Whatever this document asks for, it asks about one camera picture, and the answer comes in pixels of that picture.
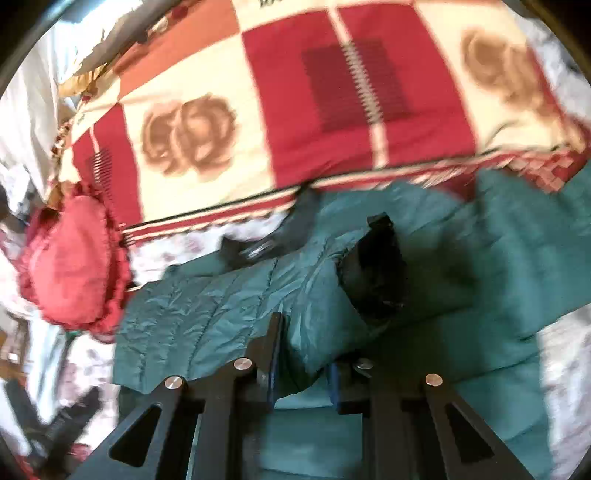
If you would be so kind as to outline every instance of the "heart-shaped pillow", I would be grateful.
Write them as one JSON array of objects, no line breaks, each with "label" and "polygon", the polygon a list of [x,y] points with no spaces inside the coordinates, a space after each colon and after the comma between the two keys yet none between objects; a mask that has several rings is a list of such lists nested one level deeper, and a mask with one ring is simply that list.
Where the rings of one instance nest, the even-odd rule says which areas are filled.
[{"label": "heart-shaped pillow", "polygon": [[76,184],[59,216],[44,209],[19,260],[21,294],[50,323],[111,334],[131,279],[121,234],[100,195]]}]

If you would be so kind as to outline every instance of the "white fabric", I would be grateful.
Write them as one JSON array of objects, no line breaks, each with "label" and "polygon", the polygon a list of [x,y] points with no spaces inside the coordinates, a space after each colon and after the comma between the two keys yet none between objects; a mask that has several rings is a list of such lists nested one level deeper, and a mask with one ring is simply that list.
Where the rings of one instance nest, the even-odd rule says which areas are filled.
[{"label": "white fabric", "polygon": [[0,164],[0,183],[6,191],[8,209],[12,213],[18,213],[25,201],[25,196],[31,183],[31,176],[24,167],[18,163],[11,168]]},{"label": "white fabric", "polygon": [[27,393],[43,423],[49,423],[59,408],[57,382],[65,348],[66,334],[61,327],[45,322],[40,314],[29,320]]},{"label": "white fabric", "polygon": [[17,269],[0,251],[0,304],[10,313],[28,320],[36,315],[37,307],[20,296]]},{"label": "white fabric", "polygon": [[568,113],[591,121],[591,86],[583,75],[567,67],[564,60],[568,54],[560,40],[540,20],[529,20],[517,14],[515,19],[527,36],[560,105]]},{"label": "white fabric", "polygon": [[205,230],[177,233],[132,247],[129,261],[134,281],[144,285],[160,280],[170,265],[180,265],[219,250],[225,235],[237,240],[261,239],[273,232],[286,215],[280,212],[267,218],[212,225]]},{"label": "white fabric", "polygon": [[69,348],[58,390],[62,407],[74,404],[92,387],[100,390],[100,410],[90,420],[76,443],[96,449],[117,426],[119,386],[111,383],[115,344],[105,345],[88,333],[77,337]]},{"label": "white fabric", "polygon": [[566,480],[591,445],[591,306],[538,334],[550,418],[552,480]]},{"label": "white fabric", "polygon": [[55,25],[37,42],[0,99],[0,161],[7,167],[24,165],[41,196],[59,118],[59,28]]}]

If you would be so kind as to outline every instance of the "black object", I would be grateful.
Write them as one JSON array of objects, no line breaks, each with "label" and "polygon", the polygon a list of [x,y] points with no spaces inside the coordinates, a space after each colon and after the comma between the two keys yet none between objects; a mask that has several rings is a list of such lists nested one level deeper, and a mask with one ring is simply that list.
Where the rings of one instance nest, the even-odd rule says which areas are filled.
[{"label": "black object", "polygon": [[[243,358],[209,377],[167,378],[69,480],[184,480],[189,467],[191,480],[256,478],[246,474],[240,448],[276,401],[283,328],[283,316],[274,313],[266,336],[250,341]],[[326,377],[337,413],[363,415],[361,480],[533,479],[438,375],[401,393],[386,369],[354,353],[329,365]],[[17,467],[14,458],[0,462],[1,478],[23,480]],[[588,473],[580,470],[573,480]]]},{"label": "black object", "polygon": [[0,478],[2,480],[28,480],[2,435],[0,435]]},{"label": "black object", "polygon": [[10,209],[8,208],[8,197],[6,195],[6,190],[0,183],[0,222],[4,220],[4,217],[10,214]]},{"label": "black object", "polygon": [[90,389],[74,405],[59,410],[46,426],[39,421],[26,390],[17,380],[7,382],[5,389],[17,422],[31,446],[27,463],[33,472],[65,478],[77,466],[66,461],[70,448],[100,408],[99,389]]},{"label": "black object", "polygon": [[368,225],[369,232],[345,255],[337,271],[355,309],[371,321],[402,308],[406,263],[388,215],[371,216]]},{"label": "black object", "polygon": [[569,480],[589,480],[591,478],[591,449],[583,457],[579,466],[570,476]]},{"label": "black object", "polygon": [[238,442],[246,411],[254,418],[275,404],[284,318],[274,313],[267,335],[251,340],[243,358],[209,377],[169,377],[80,465],[70,480],[181,480],[187,476],[199,422],[192,479],[240,478]]},{"label": "black object", "polygon": [[503,0],[503,3],[523,18],[535,18],[535,15],[527,10],[521,0]]},{"label": "black object", "polygon": [[8,87],[22,61],[39,39],[76,0],[22,0],[2,2],[0,28],[0,96]]},{"label": "black object", "polygon": [[331,364],[327,379],[339,414],[363,414],[365,480],[533,480],[438,375],[402,395],[385,369],[358,358]]},{"label": "black object", "polygon": [[320,192],[305,184],[298,190],[295,199],[294,206],[281,225],[266,237],[249,242],[227,236],[222,238],[220,255],[231,270],[287,255],[306,244],[320,206]]}]

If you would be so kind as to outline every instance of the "brown rose print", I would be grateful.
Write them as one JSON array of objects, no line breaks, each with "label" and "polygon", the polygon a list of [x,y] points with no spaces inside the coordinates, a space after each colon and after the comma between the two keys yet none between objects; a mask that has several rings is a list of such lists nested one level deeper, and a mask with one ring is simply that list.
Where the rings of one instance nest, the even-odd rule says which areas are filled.
[{"label": "brown rose print", "polygon": [[142,131],[146,162],[163,175],[195,168],[212,181],[232,162],[235,116],[222,98],[204,95],[186,103],[158,103],[147,113]]},{"label": "brown rose print", "polygon": [[462,39],[462,54],[474,81],[498,92],[507,104],[533,110],[542,118],[556,113],[544,96],[527,48],[482,30],[470,30]]}]

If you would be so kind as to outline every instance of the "green fabric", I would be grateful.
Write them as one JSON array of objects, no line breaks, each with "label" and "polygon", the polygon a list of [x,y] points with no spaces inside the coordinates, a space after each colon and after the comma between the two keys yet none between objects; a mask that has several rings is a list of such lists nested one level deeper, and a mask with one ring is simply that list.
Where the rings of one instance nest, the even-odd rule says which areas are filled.
[{"label": "green fabric", "polygon": [[[241,356],[248,339],[265,332],[270,313],[281,311],[290,317],[281,359],[286,392],[311,385],[335,356],[365,345],[402,385],[417,385],[432,372],[452,382],[530,472],[544,478],[551,458],[534,334],[591,302],[589,191],[590,166],[552,195],[484,171],[476,199],[465,204],[408,184],[328,193],[312,239],[299,252],[226,274],[212,254],[145,286],[118,335],[115,382],[146,393],[171,374],[208,375]],[[382,332],[363,322],[338,287],[335,261],[365,234],[366,218],[381,212],[398,232],[409,296],[376,339]],[[335,422],[335,431],[354,428],[326,407],[300,412],[302,395],[267,420],[263,438],[275,438],[264,444],[269,451],[289,443],[287,432],[305,431],[297,425],[313,416],[319,417],[309,431],[319,418]],[[307,445],[314,453],[307,462],[262,453],[270,475],[264,478],[348,477],[349,468],[327,469],[326,442],[312,436]],[[352,441],[340,451],[343,466],[357,458]]]}]

